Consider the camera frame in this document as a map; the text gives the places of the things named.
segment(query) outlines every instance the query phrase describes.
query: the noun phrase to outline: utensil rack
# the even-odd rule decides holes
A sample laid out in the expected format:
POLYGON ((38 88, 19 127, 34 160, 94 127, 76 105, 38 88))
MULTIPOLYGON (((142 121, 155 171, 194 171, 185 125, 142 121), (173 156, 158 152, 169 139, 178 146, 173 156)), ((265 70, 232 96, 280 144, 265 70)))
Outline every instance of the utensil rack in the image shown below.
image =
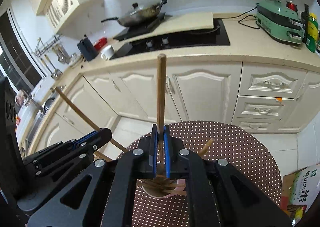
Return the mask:
POLYGON ((33 54, 36 57, 41 57, 42 55, 44 55, 46 52, 49 52, 51 47, 56 44, 58 41, 61 42, 61 37, 62 35, 54 35, 50 40, 48 40, 47 42, 43 43, 43 41, 41 40, 41 38, 38 38, 38 43, 36 46, 35 51, 33 52, 33 54))

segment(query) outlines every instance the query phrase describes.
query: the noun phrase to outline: stove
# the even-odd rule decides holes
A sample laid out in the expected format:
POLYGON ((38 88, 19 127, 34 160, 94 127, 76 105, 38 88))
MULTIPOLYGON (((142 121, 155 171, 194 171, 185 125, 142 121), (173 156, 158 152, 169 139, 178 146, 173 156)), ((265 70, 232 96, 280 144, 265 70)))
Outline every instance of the stove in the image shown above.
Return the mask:
POLYGON ((132 26, 124 29, 121 33, 113 37, 116 40, 125 40, 130 39, 142 34, 146 34, 154 31, 155 28, 159 26, 159 24, 164 21, 165 13, 159 13, 155 18, 152 18, 146 22, 143 22, 137 26, 132 26))
POLYGON ((173 48, 229 46, 230 41, 223 21, 214 19, 213 25, 213 29, 180 31, 126 43, 110 59, 173 48))

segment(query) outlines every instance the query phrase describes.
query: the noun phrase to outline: floor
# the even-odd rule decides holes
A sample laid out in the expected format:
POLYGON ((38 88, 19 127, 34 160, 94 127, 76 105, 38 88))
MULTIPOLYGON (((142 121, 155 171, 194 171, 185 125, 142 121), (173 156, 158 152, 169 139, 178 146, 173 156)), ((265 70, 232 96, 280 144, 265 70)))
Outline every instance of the floor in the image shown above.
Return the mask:
MULTIPOLYGON (((128 147, 133 141, 150 132, 152 124, 152 122, 122 117, 112 137, 123 146, 128 147)), ((281 178, 297 170, 298 150, 296 134, 252 135, 270 151, 279 167, 281 178)), ((121 153, 121 150, 110 143, 101 152, 115 159, 121 153)))

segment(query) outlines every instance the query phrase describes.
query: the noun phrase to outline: pan handle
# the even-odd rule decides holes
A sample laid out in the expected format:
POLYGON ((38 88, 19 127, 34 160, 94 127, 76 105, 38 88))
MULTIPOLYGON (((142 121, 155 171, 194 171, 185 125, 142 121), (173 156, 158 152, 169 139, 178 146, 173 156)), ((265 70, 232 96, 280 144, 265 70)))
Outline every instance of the pan handle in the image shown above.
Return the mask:
POLYGON ((107 18, 107 19, 102 20, 101 22, 105 22, 105 21, 113 21, 113 20, 117 21, 117 20, 119 20, 119 17, 111 17, 111 18, 107 18))
POLYGON ((160 3, 160 6, 165 5, 168 2, 168 0, 162 0, 160 3))

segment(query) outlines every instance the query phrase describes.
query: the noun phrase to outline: polka dot tablecloth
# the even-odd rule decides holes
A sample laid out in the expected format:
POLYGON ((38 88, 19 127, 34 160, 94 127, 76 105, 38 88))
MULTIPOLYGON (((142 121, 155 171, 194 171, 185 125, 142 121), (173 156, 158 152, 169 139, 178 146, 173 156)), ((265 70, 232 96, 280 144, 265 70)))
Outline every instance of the polka dot tablecloth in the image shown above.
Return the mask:
MULTIPOLYGON (((225 158, 259 187, 275 204, 280 205, 281 176, 267 148, 241 128, 218 122, 179 122, 170 125, 170 135, 183 140, 185 148, 198 152, 213 138, 204 159, 225 158)), ((129 150, 137 148, 134 141, 129 150)), ((185 196, 156 199, 147 195, 137 181, 133 227, 188 226, 188 203, 185 196)))

